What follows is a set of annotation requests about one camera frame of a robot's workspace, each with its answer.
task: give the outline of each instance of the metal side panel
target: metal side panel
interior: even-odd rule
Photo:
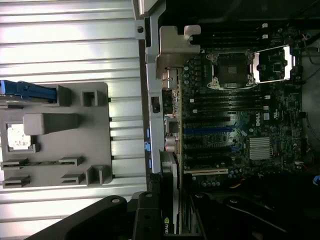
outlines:
[[[131,0],[0,0],[0,23],[1,80],[108,85],[115,175],[102,187],[0,185],[0,239],[24,239],[103,197],[130,199],[145,191],[139,48]]]

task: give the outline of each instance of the heatsink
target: heatsink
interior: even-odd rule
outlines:
[[[249,138],[250,160],[267,160],[272,157],[270,137]]]

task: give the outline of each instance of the blue connector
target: blue connector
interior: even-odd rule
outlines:
[[[144,142],[144,150],[151,152],[151,145],[148,142]]]
[[[24,81],[0,81],[0,94],[2,96],[17,96],[22,100],[44,99],[52,103],[57,102],[57,90],[55,88],[39,86]]]

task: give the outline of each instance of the cpu socket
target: cpu socket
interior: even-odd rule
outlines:
[[[219,52],[208,54],[212,61],[212,82],[207,87],[216,90],[243,89],[254,85],[254,78],[250,71],[253,53]]]

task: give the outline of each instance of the circuit board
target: circuit board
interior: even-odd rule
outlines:
[[[301,171],[302,86],[290,80],[249,89],[214,90],[212,62],[204,49],[182,73],[182,158],[185,174],[200,188],[230,179]],[[279,79],[279,50],[264,57],[262,78]]]

